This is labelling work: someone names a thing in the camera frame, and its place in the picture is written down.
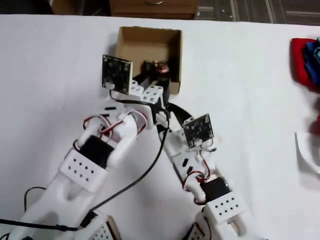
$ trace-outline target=cardboard box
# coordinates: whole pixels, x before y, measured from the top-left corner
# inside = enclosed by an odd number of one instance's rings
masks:
[[[178,94],[181,84],[181,30],[120,27],[115,56],[133,62],[133,77],[141,73],[145,60],[153,62],[175,58],[176,67],[172,70],[170,93]]]

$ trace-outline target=mounting hole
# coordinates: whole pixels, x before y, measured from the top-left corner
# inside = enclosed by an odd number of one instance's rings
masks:
[[[185,158],[185,159],[183,160],[182,167],[187,166],[188,161],[189,161],[189,158]]]
[[[190,166],[190,167],[188,168],[188,170],[186,171],[186,174],[189,174],[189,173],[192,171],[192,169],[194,169],[194,167],[193,167],[193,166]]]

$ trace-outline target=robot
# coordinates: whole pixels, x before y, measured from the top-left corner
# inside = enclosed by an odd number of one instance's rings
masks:
[[[74,141],[41,198],[28,207],[21,220],[0,219],[2,224],[16,225],[6,239],[32,239],[38,228],[59,230],[56,240],[121,239],[112,218],[99,212],[99,207],[143,179],[162,149],[183,189],[193,194],[195,204],[203,206],[184,240],[265,239],[219,166],[207,164],[216,150],[210,116],[195,119],[169,103],[170,80],[163,75],[158,82],[141,76],[137,81],[132,79],[132,62],[107,55],[102,62],[102,86],[110,92],[110,106],[84,120],[84,132]],[[159,134],[161,147],[155,161],[135,182],[90,208],[107,175],[126,158],[142,131]],[[57,225],[41,224],[50,214],[57,216]]]

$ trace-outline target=white tabletop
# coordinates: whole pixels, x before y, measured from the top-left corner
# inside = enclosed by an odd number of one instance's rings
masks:
[[[0,15],[0,217],[20,219],[24,192],[49,184],[83,118],[103,106],[102,54],[114,54],[121,26],[183,31],[182,84],[171,101],[194,116],[210,113],[216,160],[265,236],[318,239],[320,177],[298,161],[294,134],[317,117],[318,98],[293,81],[289,59],[290,39],[317,37],[316,26]],[[159,145],[144,131],[136,149],[148,151],[110,174],[97,202],[140,176]],[[30,193],[28,204],[39,196]],[[192,199],[163,153],[142,182],[101,210],[124,240],[174,240],[200,209]]]

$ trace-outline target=floor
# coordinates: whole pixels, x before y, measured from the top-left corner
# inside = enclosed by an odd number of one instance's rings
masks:
[[[107,0],[78,2],[54,0],[52,9],[56,14],[108,14]],[[198,0],[195,19],[320,26],[320,0]]]
[[[197,20],[320,25],[320,0],[198,0]]]

